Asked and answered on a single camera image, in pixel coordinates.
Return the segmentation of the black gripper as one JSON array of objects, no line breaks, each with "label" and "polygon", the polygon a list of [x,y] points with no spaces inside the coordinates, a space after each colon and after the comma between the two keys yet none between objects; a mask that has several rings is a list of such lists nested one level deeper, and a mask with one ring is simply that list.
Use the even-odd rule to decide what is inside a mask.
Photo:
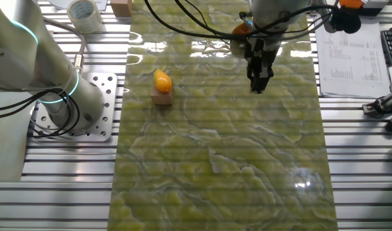
[{"label": "black gripper", "polygon": [[261,72],[259,75],[259,94],[262,94],[274,76],[272,70],[273,62],[278,53],[278,41],[270,38],[250,37],[244,52],[244,58],[248,62],[247,77],[250,80],[250,91],[256,91],[256,71],[257,64],[253,63],[253,59],[259,59],[261,63]]}]

